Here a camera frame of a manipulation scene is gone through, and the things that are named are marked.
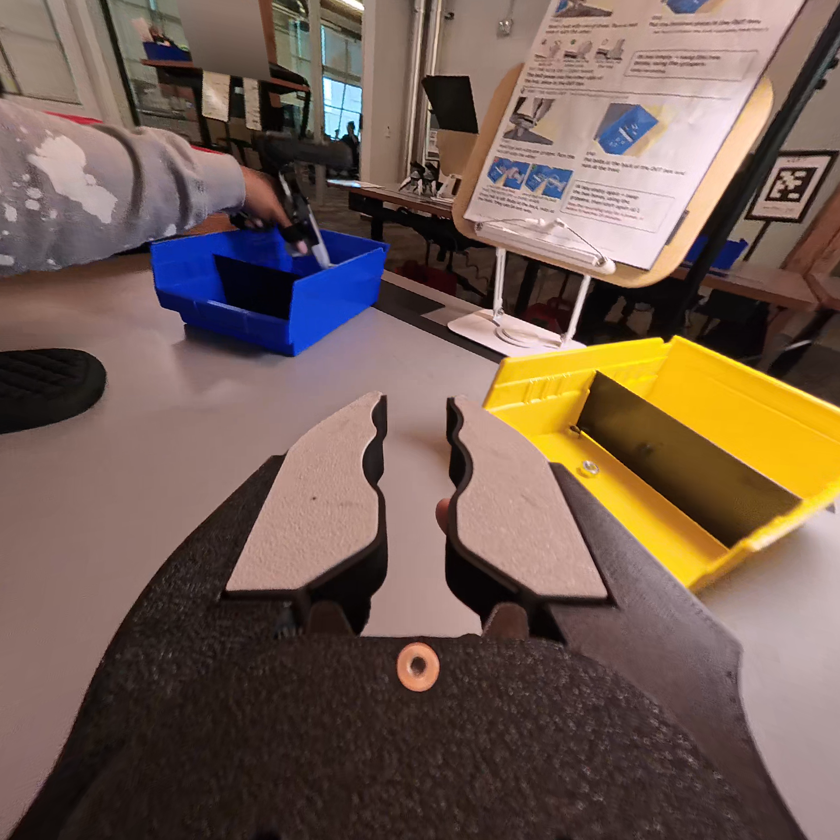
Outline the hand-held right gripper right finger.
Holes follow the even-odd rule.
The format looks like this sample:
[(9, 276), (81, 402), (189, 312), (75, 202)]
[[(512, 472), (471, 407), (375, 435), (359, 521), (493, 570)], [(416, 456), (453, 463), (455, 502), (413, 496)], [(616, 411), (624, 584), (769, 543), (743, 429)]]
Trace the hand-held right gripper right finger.
[(610, 592), (550, 462), (514, 427), (458, 395), (451, 447), (445, 578), (486, 626), (502, 604), (541, 628), (552, 606), (603, 606)]

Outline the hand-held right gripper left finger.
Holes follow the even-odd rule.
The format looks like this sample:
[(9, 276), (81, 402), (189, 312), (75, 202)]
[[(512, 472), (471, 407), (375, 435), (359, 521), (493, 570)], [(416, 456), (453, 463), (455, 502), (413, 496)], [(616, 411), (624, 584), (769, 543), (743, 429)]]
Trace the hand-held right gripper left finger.
[(330, 602), (362, 633), (387, 573), (386, 433), (386, 396), (368, 392), (288, 449), (227, 579), (228, 600), (288, 602), (302, 623)]

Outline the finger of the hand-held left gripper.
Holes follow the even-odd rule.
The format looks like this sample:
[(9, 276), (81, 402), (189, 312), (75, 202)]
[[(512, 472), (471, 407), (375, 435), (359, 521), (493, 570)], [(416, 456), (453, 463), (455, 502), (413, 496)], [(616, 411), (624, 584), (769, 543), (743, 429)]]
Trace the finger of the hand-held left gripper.
[(315, 257), (322, 270), (332, 267), (327, 246), (322, 238), (322, 232), (313, 213), (307, 213), (303, 221), (303, 234), (309, 251)]

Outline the blue plastic bin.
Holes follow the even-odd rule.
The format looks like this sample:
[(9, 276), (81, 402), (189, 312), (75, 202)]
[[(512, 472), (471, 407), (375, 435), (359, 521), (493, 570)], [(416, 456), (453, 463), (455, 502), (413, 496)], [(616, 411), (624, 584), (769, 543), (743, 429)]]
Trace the blue plastic bin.
[(377, 302), (390, 248), (326, 229), (322, 238), (327, 268), (290, 253), (276, 230), (153, 242), (157, 298), (187, 326), (299, 355)]

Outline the yellow plastic bin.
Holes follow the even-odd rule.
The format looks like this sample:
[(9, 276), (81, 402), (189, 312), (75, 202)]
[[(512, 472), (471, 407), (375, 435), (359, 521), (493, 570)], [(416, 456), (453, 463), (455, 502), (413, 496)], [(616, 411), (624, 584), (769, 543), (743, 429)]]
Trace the yellow plastic bin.
[(838, 408), (685, 339), (504, 360), (484, 407), (693, 592), (838, 501)]

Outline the wooden office desk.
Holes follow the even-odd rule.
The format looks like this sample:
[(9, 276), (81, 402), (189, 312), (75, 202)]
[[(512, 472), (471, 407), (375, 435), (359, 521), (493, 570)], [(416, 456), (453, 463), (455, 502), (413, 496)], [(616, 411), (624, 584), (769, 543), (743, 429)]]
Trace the wooden office desk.
[(328, 179), (328, 187), (348, 196), (351, 212), (370, 223), (370, 239), (384, 242), (386, 224), (408, 228), (438, 243), (460, 236), (453, 219), (453, 204), (436, 196), (401, 191), (395, 185), (378, 185), (344, 179)]

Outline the black desk device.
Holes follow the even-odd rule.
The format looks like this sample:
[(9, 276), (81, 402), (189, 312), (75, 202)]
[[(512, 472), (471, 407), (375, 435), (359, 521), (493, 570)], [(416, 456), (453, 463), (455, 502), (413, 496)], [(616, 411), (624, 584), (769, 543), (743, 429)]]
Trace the black desk device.
[(398, 192), (436, 197), (440, 184), (437, 165), (413, 161), (409, 166), (408, 176), (400, 184)]

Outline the spare document stand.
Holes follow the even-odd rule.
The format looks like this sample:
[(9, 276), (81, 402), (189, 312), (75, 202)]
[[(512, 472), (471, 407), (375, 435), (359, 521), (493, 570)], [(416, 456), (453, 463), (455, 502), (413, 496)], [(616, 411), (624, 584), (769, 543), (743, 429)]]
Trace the spare document stand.
[(469, 158), (479, 138), (477, 133), (439, 129), (436, 145), (441, 183), (439, 200), (452, 203), (459, 191)]

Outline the black light panel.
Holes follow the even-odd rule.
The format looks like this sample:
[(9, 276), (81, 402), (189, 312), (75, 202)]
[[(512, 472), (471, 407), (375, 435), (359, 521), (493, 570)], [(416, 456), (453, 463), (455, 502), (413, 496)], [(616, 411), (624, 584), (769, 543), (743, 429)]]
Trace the black light panel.
[(437, 130), (478, 134), (479, 125), (469, 76), (425, 76), (422, 87)]

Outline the wooden document stand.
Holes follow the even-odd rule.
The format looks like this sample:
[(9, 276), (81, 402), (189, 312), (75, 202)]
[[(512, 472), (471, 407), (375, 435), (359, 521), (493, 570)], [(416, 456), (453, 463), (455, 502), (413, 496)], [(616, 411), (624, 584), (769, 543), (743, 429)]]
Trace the wooden document stand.
[[(580, 349), (582, 345), (574, 341), (574, 333), (592, 279), (606, 280), (622, 291), (635, 291), (652, 286), (669, 277), (683, 262), (690, 246), (694, 244), (706, 225), (712, 211), (745, 160), (753, 142), (760, 136), (774, 104), (772, 83), (769, 78), (762, 77), (691, 198), (680, 225), (657, 257), (653, 268), (642, 270), (617, 263), (612, 271), (607, 271), (607, 265), (599, 264), (601, 257), (593, 251), (583, 254), (583, 262), (575, 261), (570, 254), (566, 256), (554, 253), (543, 255), (537, 250), (537, 244), (528, 239), (525, 234), (513, 234), (511, 244), (505, 245), (501, 239), (502, 232), (495, 227), (482, 232), (481, 223), (466, 220), (469, 202), (476, 192), (482, 172), (486, 170), (485, 162), (497, 129), (505, 116), (508, 105), (513, 101), (513, 94), (519, 89), (519, 77), (523, 68), (522, 63), (513, 66), (499, 82), (480, 126), (474, 148), (461, 173), (460, 187), (451, 209), (458, 231), (494, 248), (497, 263), (490, 308), (479, 309), (459, 317), (449, 322), (448, 329), (502, 356)], [(537, 328), (530, 323), (504, 314), (502, 292), (508, 252), (583, 276), (584, 282), (575, 300), (570, 325), (563, 334)]]

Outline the black textured pad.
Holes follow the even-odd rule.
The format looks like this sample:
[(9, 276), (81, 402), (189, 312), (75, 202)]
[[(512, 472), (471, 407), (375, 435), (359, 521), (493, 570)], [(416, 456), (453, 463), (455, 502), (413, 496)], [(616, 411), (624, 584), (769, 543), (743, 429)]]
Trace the black textured pad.
[(2, 351), (1, 434), (77, 417), (101, 400), (106, 384), (104, 366), (85, 351)]

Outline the printed instruction sheet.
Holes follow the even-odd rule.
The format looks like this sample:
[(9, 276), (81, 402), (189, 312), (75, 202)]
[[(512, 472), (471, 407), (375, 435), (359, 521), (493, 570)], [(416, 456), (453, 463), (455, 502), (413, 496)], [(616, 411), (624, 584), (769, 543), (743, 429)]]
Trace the printed instruction sheet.
[(551, 2), (465, 220), (648, 270), (804, 2)]

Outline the framed marker sign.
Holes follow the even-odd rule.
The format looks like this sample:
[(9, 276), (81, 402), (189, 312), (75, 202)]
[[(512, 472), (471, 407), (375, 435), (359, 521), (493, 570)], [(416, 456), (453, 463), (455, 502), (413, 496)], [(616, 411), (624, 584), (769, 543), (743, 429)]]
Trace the framed marker sign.
[(837, 150), (783, 151), (756, 192), (745, 219), (801, 224), (838, 159)]

